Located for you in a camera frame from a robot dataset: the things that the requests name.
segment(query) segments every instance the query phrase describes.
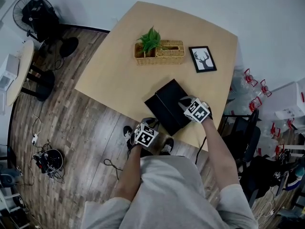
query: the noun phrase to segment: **framed picture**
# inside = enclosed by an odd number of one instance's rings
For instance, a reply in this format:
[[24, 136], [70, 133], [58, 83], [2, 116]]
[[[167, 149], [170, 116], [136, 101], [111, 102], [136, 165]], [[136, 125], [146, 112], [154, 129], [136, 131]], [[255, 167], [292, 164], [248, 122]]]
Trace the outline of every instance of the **framed picture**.
[[197, 73], [217, 71], [211, 52], [207, 46], [189, 47]]

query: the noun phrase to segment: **person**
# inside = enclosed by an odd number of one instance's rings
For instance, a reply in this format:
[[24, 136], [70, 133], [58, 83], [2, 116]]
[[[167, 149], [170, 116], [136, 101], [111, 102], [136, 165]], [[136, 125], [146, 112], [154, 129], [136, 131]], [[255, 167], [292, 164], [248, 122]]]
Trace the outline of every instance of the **person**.
[[171, 138], [166, 140], [159, 156], [152, 156], [141, 145], [131, 145], [132, 129], [125, 126], [123, 132], [130, 155], [114, 197], [104, 204], [87, 201], [81, 228], [258, 228], [239, 184], [235, 161], [212, 118], [207, 117], [202, 126], [220, 189], [217, 208], [205, 198], [196, 165], [186, 157], [170, 155], [173, 149]]

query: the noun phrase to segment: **gray shirt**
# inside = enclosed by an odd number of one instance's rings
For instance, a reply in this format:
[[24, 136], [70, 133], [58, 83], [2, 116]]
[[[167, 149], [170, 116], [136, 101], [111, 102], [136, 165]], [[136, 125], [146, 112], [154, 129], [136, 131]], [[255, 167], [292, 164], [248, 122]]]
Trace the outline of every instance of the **gray shirt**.
[[141, 159], [140, 188], [132, 202], [86, 202], [82, 229], [256, 229], [239, 184], [220, 191], [215, 209], [204, 195], [196, 165], [182, 156]]

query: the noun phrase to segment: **electric fan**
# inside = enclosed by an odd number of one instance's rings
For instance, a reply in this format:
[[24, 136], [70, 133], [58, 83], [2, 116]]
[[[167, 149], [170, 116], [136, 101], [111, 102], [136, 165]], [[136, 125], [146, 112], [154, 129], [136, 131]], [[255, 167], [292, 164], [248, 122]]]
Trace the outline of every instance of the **electric fan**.
[[62, 41], [60, 55], [64, 58], [72, 54], [78, 46], [78, 39], [63, 39], [60, 34], [59, 18], [47, 0], [19, 0], [13, 9], [16, 25], [39, 42], [58, 38]]

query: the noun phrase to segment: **potted plant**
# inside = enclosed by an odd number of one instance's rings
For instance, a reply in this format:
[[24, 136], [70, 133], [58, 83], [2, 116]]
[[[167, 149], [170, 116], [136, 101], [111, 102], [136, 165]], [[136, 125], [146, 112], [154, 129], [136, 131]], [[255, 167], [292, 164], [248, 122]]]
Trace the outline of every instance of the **potted plant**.
[[184, 57], [182, 41], [161, 40], [160, 34], [151, 27], [134, 45], [134, 58], [138, 65], [181, 64]]

